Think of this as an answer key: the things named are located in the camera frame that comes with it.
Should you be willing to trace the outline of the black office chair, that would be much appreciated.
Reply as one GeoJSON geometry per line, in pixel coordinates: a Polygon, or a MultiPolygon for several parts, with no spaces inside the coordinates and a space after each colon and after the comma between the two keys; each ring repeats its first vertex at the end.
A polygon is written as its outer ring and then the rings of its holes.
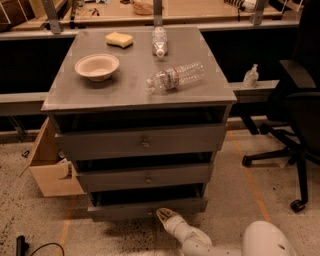
{"type": "Polygon", "coordinates": [[[268,98],[267,118],[283,122],[290,131],[264,123],[262,134],[282,142],[281,150],[245,156],[242,164],[286,157],[297,166],[301,197],[290,204],[294,212],[308,202],[306,162],[320,162],[320,0],[305,0],[292,57],[281,62],[283,76],[268,98]]]}

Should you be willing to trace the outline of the clear sanitizer pump bottle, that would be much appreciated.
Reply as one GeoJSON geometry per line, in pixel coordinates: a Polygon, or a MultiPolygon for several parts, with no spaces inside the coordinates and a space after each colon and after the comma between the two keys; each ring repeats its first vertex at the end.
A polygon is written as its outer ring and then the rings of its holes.
{"type": "Polygon", "coordinates": [[[243,85],[247,88],[253,88],[256,86],[258,78],[259,78],[258,65],[254,64],[252,68],[246,72],[243,79],[243,85]]]}

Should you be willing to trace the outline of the grey bottom drawer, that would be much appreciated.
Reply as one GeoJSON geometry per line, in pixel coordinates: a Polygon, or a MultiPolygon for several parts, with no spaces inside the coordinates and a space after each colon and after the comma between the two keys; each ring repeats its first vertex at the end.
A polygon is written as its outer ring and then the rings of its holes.
{"type": "Polygon", "coordinates": [[[204,212],[208,202],[201,183],[93,192],[89,198],[88,214],[94,221],[150,218],[159,208],[193,214],[204,212]]]}

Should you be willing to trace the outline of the upright-lying clear water bottle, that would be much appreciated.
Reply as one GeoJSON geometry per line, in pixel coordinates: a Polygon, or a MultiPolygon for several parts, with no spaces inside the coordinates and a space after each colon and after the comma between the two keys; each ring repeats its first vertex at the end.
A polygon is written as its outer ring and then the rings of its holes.
{"type": "Polygon", "coordinates": [[[163,59],[168,51],[168,40],[167,33],[163,27],[155,27],[152,32],[152,50],[153,54],[159,58],[163,59]]]}

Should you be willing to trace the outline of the grey wooden drawer cabinet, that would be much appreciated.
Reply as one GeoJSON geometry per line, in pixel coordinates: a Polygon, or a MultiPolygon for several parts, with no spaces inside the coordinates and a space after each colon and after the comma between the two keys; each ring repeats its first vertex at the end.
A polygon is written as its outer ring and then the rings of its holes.
{"type": "MultiPolygon", "coordinates": [[[[169,52],[163,60],[152,53],[149,28],[130,30],[127,49],[109,46],[101,31],[80,32],[59,70],[42,110],[55,123],[57,134],[107,130],[222,124],[236,98],[214,56],[196,28],[170,29],[169,52]],[[112,76],[93,82],[75,71],[85,56],[110,54],[119,62],[112,76]],[[151,92],[146,80],[160,70],[200,61],[204,78],[171,91],[151,92]]],[[[171,165],[211,164],[217,151],[70,160],[79,173],[171,165]]]]}

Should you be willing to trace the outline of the grey drawer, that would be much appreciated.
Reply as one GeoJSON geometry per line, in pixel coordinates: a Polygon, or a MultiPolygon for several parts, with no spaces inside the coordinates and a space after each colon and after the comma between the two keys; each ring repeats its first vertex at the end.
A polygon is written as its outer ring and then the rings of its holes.
{"type": "Polygon", "coordinates": [[[89,198],[88,214],[94,221],[150,218],[159,208],[193,214],[204,212],[208,202],[201,183],[93,192],[89,198]]]}
{"type": "Polygon", "coordinates": [[[56,140],[76,161],[219,151],[225,134],[225,125],[210,124],[65,133],[56,140]]]}
{"type": "Polygon", "coordinates": [[[207,183],[211,173],[211,164],[187,164],[79,173],[77,179],[85,192],[100,192],[207,183]]]}

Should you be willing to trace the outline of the yellow sponge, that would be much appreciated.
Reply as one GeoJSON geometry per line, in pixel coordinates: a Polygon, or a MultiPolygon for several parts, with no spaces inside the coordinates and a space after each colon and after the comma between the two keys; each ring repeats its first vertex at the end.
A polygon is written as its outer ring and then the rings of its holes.
{"type": "Polygon", "coordinates": [[[105,36],[106,43],[108,45],[118,46],[126,48],[133,44],[133,37],[128,34],[112,32],[105,36]]]}

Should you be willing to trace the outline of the open cardboard box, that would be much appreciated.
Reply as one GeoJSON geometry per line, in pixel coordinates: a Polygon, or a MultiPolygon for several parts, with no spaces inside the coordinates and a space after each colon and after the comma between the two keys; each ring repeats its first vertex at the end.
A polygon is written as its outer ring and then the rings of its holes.
{"type": "Polygon", "coordinates": [[[44,197],[84,195],[71,162],[59,153],[56,131],[47,118],[19,175],[30,171],[44,197]]]}

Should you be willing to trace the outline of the grey middle drawer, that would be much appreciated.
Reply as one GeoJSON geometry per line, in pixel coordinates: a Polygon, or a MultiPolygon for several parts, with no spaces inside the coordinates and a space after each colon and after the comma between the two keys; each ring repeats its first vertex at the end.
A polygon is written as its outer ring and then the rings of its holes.
{"type": "Polygon", "coordinates": [[[85,192],[100,192],[207,183],[211,173],[211,164],[187,164],[79,173],[77,179],[85,192]]]}

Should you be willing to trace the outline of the beige paper bowl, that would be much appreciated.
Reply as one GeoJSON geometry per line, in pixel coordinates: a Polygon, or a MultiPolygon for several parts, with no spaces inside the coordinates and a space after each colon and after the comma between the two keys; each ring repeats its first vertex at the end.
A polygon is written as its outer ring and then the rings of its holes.
{"type": "Polygon", "coordinates": [[[109,79],[119,68],[119,60],[110,54],[93,54],[80,59],[75,64],[75,71],[93,82],[109,79]]]}

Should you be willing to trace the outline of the long wooden workbench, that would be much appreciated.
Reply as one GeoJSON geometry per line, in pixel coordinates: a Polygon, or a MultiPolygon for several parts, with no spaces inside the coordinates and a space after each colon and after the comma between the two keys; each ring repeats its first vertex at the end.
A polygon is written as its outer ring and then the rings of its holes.
{"type": "Polygon", "coordinates": [[[138,0],[153,5],[152,15],[137,15],[131,0],[1,0],[17,10],[0,13],[0,40],[70,37],[79,29],[196,26],[202,31],[259,27],[288,27],[300,22],[303,7],[293,0],[248,0],[249,12],[224,0],[138,0]]]}

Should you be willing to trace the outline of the clear bottle with red label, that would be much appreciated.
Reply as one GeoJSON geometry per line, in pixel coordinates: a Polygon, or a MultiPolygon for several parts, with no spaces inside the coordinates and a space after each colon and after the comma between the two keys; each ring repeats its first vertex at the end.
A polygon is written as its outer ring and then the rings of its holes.
{"type": "Polygon", "coordinates": [[[204,66],[200,61],[160,70],[146,80],[151,92],[171,91],[181,86],[193,85],[204,78],[204,66]]]}

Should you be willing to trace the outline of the grey top drawer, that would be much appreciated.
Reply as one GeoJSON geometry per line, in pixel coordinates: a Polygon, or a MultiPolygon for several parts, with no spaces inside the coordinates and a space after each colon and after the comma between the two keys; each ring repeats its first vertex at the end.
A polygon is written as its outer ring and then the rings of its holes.
{"type": "Polygon", "coordinates": [[[76,161],[219,151],[225,134],[225,125],[210,124],[65,133],[56,140],[76,161]]]}

